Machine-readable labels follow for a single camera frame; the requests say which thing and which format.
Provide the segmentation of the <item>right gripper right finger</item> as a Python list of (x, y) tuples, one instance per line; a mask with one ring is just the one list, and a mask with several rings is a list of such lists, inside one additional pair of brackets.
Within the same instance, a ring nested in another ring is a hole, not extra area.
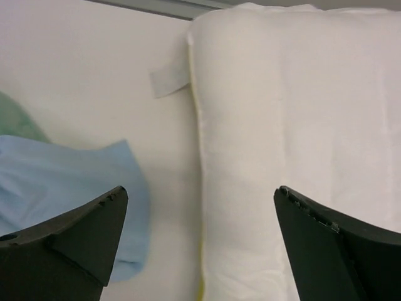
[(300, 300), (400, 300), (400, 233), (287, 186), (274, 205)]

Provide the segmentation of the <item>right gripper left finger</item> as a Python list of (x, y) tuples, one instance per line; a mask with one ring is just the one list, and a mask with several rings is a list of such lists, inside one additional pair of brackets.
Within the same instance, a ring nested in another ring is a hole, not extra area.
[(1, 236), (1, 300), (98, 301), (110, 281), (127, 212), (118, 186), (21, 231)]

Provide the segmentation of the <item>blue green pillowcase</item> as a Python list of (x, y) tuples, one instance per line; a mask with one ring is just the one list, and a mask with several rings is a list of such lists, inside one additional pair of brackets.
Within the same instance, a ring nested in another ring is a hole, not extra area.
[(150, 241), (150, 193), (129, 145), (95, 150), (52, 144), (37, 123), (1, 95), (1, 234), (46, 221), (122, 186), (128, 206), (111, 280), (142, 271)]

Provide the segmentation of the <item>white yellow pillow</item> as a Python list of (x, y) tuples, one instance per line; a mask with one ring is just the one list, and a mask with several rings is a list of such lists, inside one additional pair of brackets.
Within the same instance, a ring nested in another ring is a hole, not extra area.
[(190, 85), (202, 300), (298, 300), (273, 194), (286, 185), (400, 231), (400, 13), (253, 3), (191, 22), (156, 97)]

